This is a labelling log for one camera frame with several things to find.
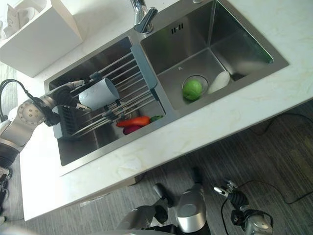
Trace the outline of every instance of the white cup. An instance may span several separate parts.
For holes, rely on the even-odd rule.
[[[81,104],[94,111],[119,99],[119,93],[114,84],[104,78],[81,92],[78,97]]]

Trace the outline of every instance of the green apple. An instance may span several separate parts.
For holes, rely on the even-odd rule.
[[[190,80],[182,88],[182,95],[189,100],[196,100],[202,92],[202,84],[197,80]]]

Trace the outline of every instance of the drain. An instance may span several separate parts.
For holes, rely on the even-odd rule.
[[[191,80],[196,80],[198,82],[201,83],[202,85],[202,92],[201,92],[201,95],[204,95],[206,92],[207,92],[207,89],[209,87],[209,83],[208,81],[205,79],[205,77],[201,76],[201,75],[192,75],[190,77],[188,77],[187,79],[185,79],[185,81],[183,82],[182,84],[182,87],[184,87],[184,85],[188,82],[188,81],[191,81]]]

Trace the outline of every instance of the carrot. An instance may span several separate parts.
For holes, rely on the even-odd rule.
[[[121,121],[116,126],[118,127],[127,127],[127,126],[145,126],[150,123],[150,118],[147,116],[135,117],[129,120]]]

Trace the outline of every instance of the metal rod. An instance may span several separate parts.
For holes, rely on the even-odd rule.
[[[124,79],[123,81],[121,81],[121,82],[117,83],[115,86],[117,87],[117,86],[121,85],[122,83],[124,83],[124,82],[128,81],[129,79],[131,79],[131,78],[133,78],[133,77],[135,77],[135,76],[139,75],[140,73],[141,73],[141,72],[139,71],[139,72],[137,72],[137,73],[133,74],[132,76],[130,76],[130,77],[128,77],[128,78],[126,78],[126,79]]]
[[[146,106],[146,105],[148,105],[148,104],[150,104],[151,102],[154,102],[154,101],[155,101],[155,99],[149,100],[148,102],[146,102],[146,103],[136,107],[135,109],[131,110],[130,112],[127,112],[125,115],[131,114],[132,112],[134,112],[134,111],[136,111],[136,110],[138,110],[138,109],[140,109],[140,108],[142,108],[142,107],[144,107],[144,106]],[[107,124],[109,122],[110,122],[109,120],[103,121],[103,122],[95,125],[91,129],[87,130],[85,133],[79,135],[78,137],[82,137],[83,135],[88,134],[90,131],[93,131],[93,130],[97,129],[98,127],[103,126],[103,125],[105,125],[105,124]]]
[[[119,106],[116,106],[115,108],[111,109],[111,112],[113,113],[113,112],[115,112],[116,110],[119,110],[120,108],[123,108],[123,107],[129,105],[130,103],[136,101],[137,99],[139,99],[139,98],[141,98],[141,97],[144,97],[149,91],[150,91],[150,90],[146,90],[145,92],[143,92],[143,93],[137,95],[136,97],[134,97],[134,98],[128,100],[128,101],[125,102],[124,104],[119,105]],[[102,112],[102,113],[100,113],[100,114],[97,114],[96,116],[92,117],[91,119],[86,120],[85,122],[83,122],[82,125],[85,124],[85,123],[88,123],[88,122],[90,122],[90,121],[92,121],[92,120],[94,120],[94,119],[96,119],[96,118],[98,118],[98,117],[100,117],[100,116],[103,116],[106,112],[107,112],[107,111],[104,111],[104,112]]]
[[[88,115],[88,114],[91,114],[91,112],[86,112],[86,113],[82,114],[81,116],[79,116],[79,117],[77,117],[77,118],[82,118],[82,117],[84,117],[84,116],[86,116],[86,115]]]
[[[121,74],[119,74],[118,76],[112,78],[111,81],[114,81],[115,79],[119,78],[120,76],[122,76],[122,75],[128,73],[129,71],[131,71],[131,70],[133,70],[134,68],[137,68],[137,67],[138,67],[138,65],[132,66],[130,69],[128,69],[128,70],[122,72]]]
[[[137,90],[135,90],[135,91],[129,93],[128,95],[126,95],[126,96],[124,96],[123,98],[121,98],[119,101],[122,101],[122,100],[124,100],[124,99],[130,97],[131,95],[135,94],[136,92],[139,92],[140,90],[144,89],[145,87],[147,87],[147,85],[144,85],[144,86],[138,88]]]
[[[137,75],[137,76],[135,76],[135,77],[132,77],[131,79],[129,79],[128,81],[126,81],[124,84],[122,84],[122,85],[120,85],[117,89],[119,90],[122,90],[123,89],[123,87],[126,87],[126,86],[128,86],[129,84],[135,84],[135,81],[137,81],[138,79],[141,79],[142,78],[142,75],[141,74],[139,74],[139,75]]]
[[[127,62],[127,63],[121,65],[121,66],[118,67],[117,69],[114,69],[113,71],[107,73],[106,75],[104,75],[104,76],[102,76],[102,77],[104,78],[104,77],[110,76],[111,74],[115,73],[116,71],[119,71],[120,69],[122,69],[122,68],[124,68],[125,66],[129,65],[129,64],[132,63],[133,61],[136,61],[136,60],[135,60],[135,59],[132,59],[132,60],[130,60],[129,62]]]
[[[142,81],[143,79],[144,79],[144,78],[139,79],[138,81],[136,81],[136,82],[134,82],[134,83],[132,83],[132,84],[126,86],[125,88],[123,88],[123,89],[121,89],[121,90],[119,90],[118,92],[123,92],[123,91],[125,91],[126,89],[128,89],[129,87],[131,87],[131,86],[137,84],[138,82]]]
[[[115,115],[116,115],[116,116],[117,116],[117,115],[120,115],[121,113],[125,112],[126,110],[129,110],[129,109],[132,108],[133,106],[135,106],[135,105],[141,103],[142,101],[144,101],[144,100],[146,100],[146,99],[148,99],[148,98],[150,98],[150,97],[153,97],[153,95],[151,94],[150,96],[147,96],[146,98],[143,98],[142,100],[140,100],[140,101],[138,101],[138,102],[132,104],[131,106],[128,106],[128,107],[125,108],[125,109],[123,109],[122,111],[117,112]],[[94,123],[91,123],[91,124],[89,124],[89,125],[83,127],[82,129],[76,131],[74,134],[72,134],[72,136],[75,136],[75,135],[81,133],[82,131],[85,131],[85,130],[87,130],[88,128],[93,127],[93,126],[95,126],[95,125],[97,125],[97,124],[99,124],[99,123],[101,123],[101,122],[103,122],[103,121],[105,121],[105,120],[109,120],[109,119],[107,119],[106,117],[103,117],[103,118],[101,118],[101,119],[95,121]]]
[[[117,104],[116,104],[115,102],[113,102],[113,103],[111,103],[111,104],[108,105],[108,107],[109,107],[110,109],[113,108],[113,107],[115,107],[115,106],[117,106]]]
[[[120,115],[121,113],[125,112],[126,110],[129,110],[130,108],[132,108],[133,106],[136,106],[137,104],[140,104],[142,101],[144,101],[144,100],[146,100],[146,99],[149,99],[150,97],[153,97],[153,95],[151,94],[151,95],[149,95],[149,96],[147,96],[147,97],[141,99],[140,101],[137,101],[136,103],[134,103],[134,104],[128,106],[127,108],[123,109],[122,111],[117,112],[115,115],[116,115],[116,116],[117,116],[117,115]]]
[[[153,101],[155,101],[155,99],[152,99],[152,100],[150,100],[150,101],[148,101],[148,102],[146,102],[146,103],[144,103],[144,104],[138,106],[137,108],[133,109],[131,112],[125,113],[124,115],[126,116],[126,115],[128,115],[128,114],[131,114],[133,111],[136,111],[136,110],[138,110],[138,109],[140,109],[140,108],[146,106],[147,104],[152,103]]]
[[[113,63],[109,64],[108,66],[104,67],[103,69],[99,70],[98,73],[102,73],[107,68],[111,67],[112,65],[115,65],[116,63],[120,62],[121,60],[125,59],[126,57],[132,55],[132,52],[129,52],[128,54],[124,55],[123,57],[119,58],[118,60],[115,60]]]
[[[114,112],[114,111],[118,110],[119,108],[122,108],[122,107],[127,106],[128,104],[132,103],[133,101],[135,101],[135,100],[137,100],[137,99],[139,99],[139,98],[141,98],[141,97],[145,96],[145,95],[146,95],[147,93],[149,93],[149,92],[150,92],[150,90],[146,90],[144,93],[141,93],[140,95],[137,95],[136,97],[134,97],[134,98],[132,98],[132,99],[128,100],[128,101],[127,101],[127,102],[125,102],[124,104],[122,104],[122,105],[120,105],[120,106],[115,107],[114,109],[112,109],[112,112]]]

